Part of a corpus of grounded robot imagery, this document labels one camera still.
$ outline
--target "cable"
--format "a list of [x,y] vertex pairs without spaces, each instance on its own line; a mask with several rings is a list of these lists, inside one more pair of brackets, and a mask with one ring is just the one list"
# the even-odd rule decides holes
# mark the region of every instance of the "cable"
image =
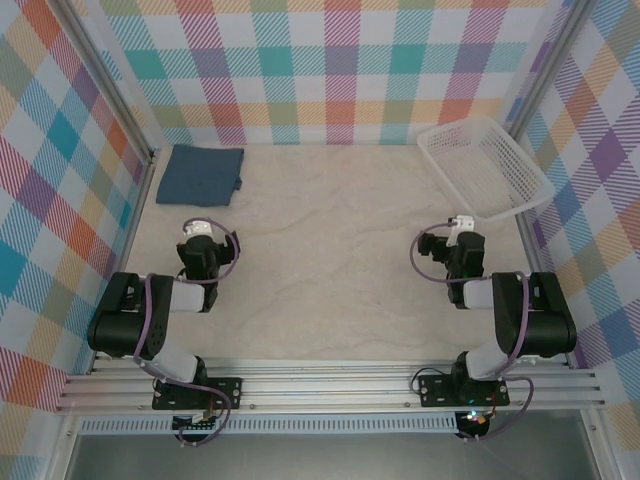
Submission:
[[178,430],[178,438],[182,442],[182,445],[189,445],[191,447],[200,447],[202,445],[209,443],[211,440],[213,440],[218,435],[220,435],[220,432],[227,426],[227,423],[229,422],[229,417],[231,417],[231,400],[229,400],[229,397],[224,392],[216,388],[205,387],[202,385],[194,385],[192,383],[185,383],[179,380],[174,380],[173,378],[168,378],[167,376],[163,375],[161,372],[157,371],[155,368],[147,365],[144,362],[144,360],[140,358],[140,352],[142,352],[142,347],[144,346],[144,342],[146,341],[147,335],[149,334],[149,328],[151,327],[151,310],[152,310],[151,277],[153,277],[153,274],[147,275],[147,277],[144,279],[145,305],[146,305],[145,315],[144,315],[145,318],[144,318],[144,324],[142,326],[142,332],[140,333],[140,338],[138,339],[138,344],[136,345],[136,349],[133,352],[133,361],[138,366],[140,366],[140,368],[143,371],[147,372],[152,377],[157,378],[161,382],[170,383],[172,385],[177,385],[179,387],[190,388],[192,390],[210,392],[211,394],[217,395],[218,397],[222,398],[222,400],[225,402],[227,407],[227,412],[224,417],[224,420],[222,421],[222,423],[217,429],[215,429],[213,432],[207,435],[204,439],[198,442],[187,442],[182,436],[182,432],[184,431],[185,428],[183,427],[180,430]]
[[500,367],[494,375],[494,378],[499,378],[502,372],[505,372],[511,367],[518,359],[518,355],[522,351],[522,345],[524,344],[524,338],[527,336],[527,327],[529,326],[529,279],[522,272],[514,272],[520,277],[522,284],[522,318],[520,319],[520,331],[518,332],[518,339],[511,351],[511,355],[507,358],[507,361]]
[[479,436],[472,436],[469,435],[468,433],[462,432],[460,431],[460,435],[462,435],[463,437],[466,437],[468,439],[472,439],[475,440],[476,442],[484,442],[486,440],[491,440],[492,438],[497,437],[498,435],[506,432],[507,430],[509,430],[511,427],[513,427],[516,423],[518,423],[522,417],[524,416],[525,412],[527,411],[527,408],[529,408],[529,405],[531,405],[531,400],[533,400],[533,392],[535,387],[533,386],[533,381],[529,378],[529,377],[505,377],[505,380],[508,380],[510,382],[527,382],[529,384],[529,395],[527,396],[527,400],[524,402],[524,405],[522,406],[522,408],[520,409],[520,411],[518,413],[516,413],[516,415],[511,419],[511,421],[505,423],[504,425],[502,425],[501,427],[499,427],[498,429],[494,430],[493,432],[490,432],[488,434],[486,434],[484,437],[479,437]]
[[446,375],[442,370],[438,370],[437,368],[432,368],[432,367],[424,367],[421,368],[420,370],[418,370],[414,375],[413,378],[411,379],[411,381],[409,382],[409,389],[415,393],[416,395],[420,396],[420,392],[418,392],[415,388],[413,388],[413,382],[416,381],[416,378],[418,378],[418,375],[420,375],[420,372],[424,372],[425,370],[433,370],[434,372],[438,372],[440,375],[442,375],[443,377]]
[[411,262],[411,266],[416,272],[418,272],[418,275],[420,275],[422,278],[426,278],[427,280],[431,282],[436,282],[436,283],[460,283],[460,282],[469,282],[471,280],[488,280],[489,277],[437,278],[437,277],[432,277],[427,273],[424,273],[418,267],[418,264],[416,263],[416,259],[415,259],[414,250],[416,248],[416,245],[418,244],[418,241],[420,240],[420,237],[422,237],[422,235],[424,235],[425,233],[430,232],[431,230],[435,230],[436,228],[453,227],[454,225],[455,224],[453,222],[436,223],[435,225],[431,225],[430,227],[427,227],[424,230],[420,230],[420,233],[418,233],[418,235],[416,235],[416,238],[413,239],[413,242],[411,242],[411,247],[409,248],[409,261]]
[[220,280],[222,280],[224,278],[227,278],[229,276],[229,274],[233,271],[233,269],[236,267],[236,263],[238,263],[238,257],[240,256],[240,246],[238,245],[238,242],[236,241],[235,237],[233,236],[233,234],[229,231],[229,229],[227,227],[225,227],[221,223],[218,223],[215,220],[211,220],[210,218],[207,218],[207,217],[193,217],[193,218],[190,218],[189,220],[187,220],[186,222],[184,222],[182,224],[182,231],[184,233],[187,233],[187,225],[189,225],[190,223],[193,223],[193,222],[207,222],[209,225],[213,225],[215,227],[218,227],[220,230],[222,230],[224,232],[225,236],[231,242],[231,246],[233,247],[233,259],[231,260],[231,265],[229,265],[229,268],[227,268],[224,271],[224,273],[222,273],[221,275],[218,275],[215,278],[211,278],[211,279],[208,279],[208,280],[189,280],[187,278],[180,278],[178,280],[180,282],[183,282],[183,283],[195,283],[196,285],[209,285],[211,283],[217,283]]
[[493,408],[491,409],[491,414],[489,416],[489,418],[493,418],[496,416],[496,407],[497,405],[497,400],[496,400],[496,394],[494,392],[491,392],[491,403],[493,403]]

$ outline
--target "aluminum rail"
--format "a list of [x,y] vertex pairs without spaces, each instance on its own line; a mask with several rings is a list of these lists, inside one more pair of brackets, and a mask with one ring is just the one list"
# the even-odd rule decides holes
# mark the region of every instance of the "aluminum rail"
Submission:
[[[210,376],[241,377],[242,404],[235,414],[453,412],[460,407],[422,408],[409,380],[426,366],[448,362],[237,361],[205,359]],[[566,363],[520,364],[514,375],[535,384],[531,410],[603,408],[605,401],[591,370]],[[511,405],[519,410],[528,394],[524,382],[508,382]],[[69,377],[58,404],[65,415],[162,413],[151,409],[152,379],[130,359],[98,357],[91,375]]]

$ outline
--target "gray floor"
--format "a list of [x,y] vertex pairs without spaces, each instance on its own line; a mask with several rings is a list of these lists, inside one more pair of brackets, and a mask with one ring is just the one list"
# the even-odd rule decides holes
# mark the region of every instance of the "gray floor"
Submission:
[[67,480],[596,479],[577,412],[531,412],[501,437],[226,435],[201,449],[172,437],[81,437]]

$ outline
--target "perforated metal strip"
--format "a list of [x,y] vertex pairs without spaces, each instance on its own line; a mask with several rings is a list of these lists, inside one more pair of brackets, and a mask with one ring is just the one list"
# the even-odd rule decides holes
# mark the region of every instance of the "perforated metal strip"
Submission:
[[[171,415],[86,416],[80,435],[154,435],[175,433]],[[187,430],[208,433],[210,430]],[[349,434],[454,433],[453,413],[372,415],[241,415],[231,417],[223,433]]]

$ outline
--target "black mounting bracket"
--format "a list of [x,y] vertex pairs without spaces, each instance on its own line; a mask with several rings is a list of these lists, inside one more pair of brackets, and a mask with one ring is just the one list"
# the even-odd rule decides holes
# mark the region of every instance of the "black mounting bracket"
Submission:
[[[207,378],[204,386],[215,388],[224,393],[231,400],[231,410],[240,408],[242,397],[242,378],[239,377],[215,377]],[[159,380],[153,382],[153,410],[221,410],[226,409],[222,398],[210,392],[181,387]]]
[[418,377],[420,405],[423,407],[505,407],[509,392],[504,381],[482,381],[467,384],[464,392],[456,391],[451,375],[421,375]]

